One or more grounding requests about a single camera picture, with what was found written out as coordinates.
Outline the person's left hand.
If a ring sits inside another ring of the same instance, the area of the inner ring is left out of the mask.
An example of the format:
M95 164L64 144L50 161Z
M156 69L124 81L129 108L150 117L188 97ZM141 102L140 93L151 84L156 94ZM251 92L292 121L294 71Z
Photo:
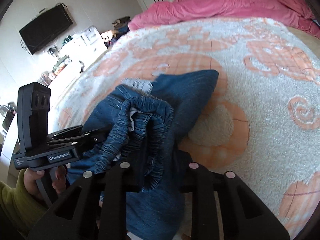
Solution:
M23 175L23 183L26 191L37 199L43 199L42 194L37 186L36 181L44 176L45 171L33 171L26 169ZM55 179L52 182L52 187L57 194L63 193L66 189L66 169L63 166L59 166L55 171Z

